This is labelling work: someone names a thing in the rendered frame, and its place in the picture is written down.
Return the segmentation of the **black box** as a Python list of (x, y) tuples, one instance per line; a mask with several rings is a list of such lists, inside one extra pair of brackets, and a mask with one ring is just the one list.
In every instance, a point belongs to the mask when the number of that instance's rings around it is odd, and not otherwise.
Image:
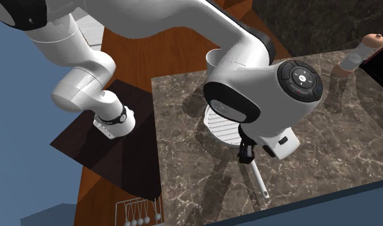
[(383, 88), (383, 47), (359, 66)]

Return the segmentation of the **dark robot stand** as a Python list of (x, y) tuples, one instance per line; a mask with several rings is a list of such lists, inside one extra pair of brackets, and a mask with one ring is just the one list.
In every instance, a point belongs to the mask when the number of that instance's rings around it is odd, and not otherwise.
[(131, 133), (107, 138), (92, 124), (94, 113), (87, 110), (51, 146), (127, 193), (154, 200), (161, 185), (152, 94), (120, 80), (108, 90), (134, 111)]

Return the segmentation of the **white cup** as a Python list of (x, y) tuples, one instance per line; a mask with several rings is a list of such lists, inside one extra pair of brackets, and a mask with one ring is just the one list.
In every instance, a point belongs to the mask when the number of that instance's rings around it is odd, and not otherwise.
[(207, 76), (210, 76), (212, 73), (218, 74), (222, 71), (219, 63), (225, 55), (226, 51), (222, 49), (212, 49), (206, 54)]

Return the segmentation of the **newton's cradle with silver balls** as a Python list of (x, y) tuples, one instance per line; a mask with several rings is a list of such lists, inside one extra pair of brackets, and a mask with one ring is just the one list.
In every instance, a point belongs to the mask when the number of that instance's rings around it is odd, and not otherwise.
[(161, 198), (132, 198), (115, 204), (114, 226), (164, 226)]

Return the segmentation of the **clear mill with wooden ends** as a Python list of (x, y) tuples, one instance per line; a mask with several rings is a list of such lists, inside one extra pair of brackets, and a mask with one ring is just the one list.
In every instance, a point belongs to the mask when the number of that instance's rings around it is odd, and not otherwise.
[(332, 74), (339, 77), (349, 76), (375, 49), (382, 46), (383, 36), (381, 34), (370, 33), (365, 35), (361, 43), (334, 66)]

